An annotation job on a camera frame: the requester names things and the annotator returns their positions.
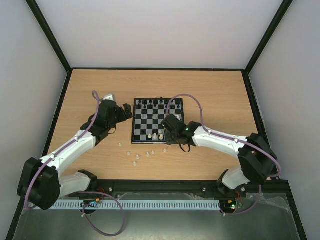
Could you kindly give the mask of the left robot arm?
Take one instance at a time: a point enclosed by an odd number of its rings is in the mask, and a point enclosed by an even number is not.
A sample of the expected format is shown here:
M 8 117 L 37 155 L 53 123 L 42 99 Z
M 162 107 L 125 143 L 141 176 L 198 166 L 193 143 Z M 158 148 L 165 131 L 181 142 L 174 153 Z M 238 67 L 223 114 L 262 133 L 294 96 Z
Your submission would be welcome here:
M 118 106 L 114 100 L 102 100 L 96 113 L 89 117 L 72 139 L 40 159 L 31 157 L 25 162 L 17 194 L 25 204 L 32 203 L 48 210 L 59 198 L 96 190 L 98 178 L 93 173 L 86 170 L 69 176 L 63 176 L 63 173 L 82 154 L 104 140 L 118 123 L 132 117 L 129 104 Z

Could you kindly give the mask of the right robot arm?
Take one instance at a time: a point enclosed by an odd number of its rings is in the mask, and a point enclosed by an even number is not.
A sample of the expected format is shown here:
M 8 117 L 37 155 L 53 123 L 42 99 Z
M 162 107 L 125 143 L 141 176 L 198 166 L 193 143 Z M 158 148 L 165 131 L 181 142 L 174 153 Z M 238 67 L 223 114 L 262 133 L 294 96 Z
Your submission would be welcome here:
M 240 166 L 225 170 L 216 181 L 215 190 L 229 196 L 248 183 L 264 185 L 278 163 L 275 153 L 258 134 L 237 136 L 219 132 L 191 121 L 185 124 L 178 116 L 169 114 L 162 122 L 167 145 L 213 149 L 238 159 Z

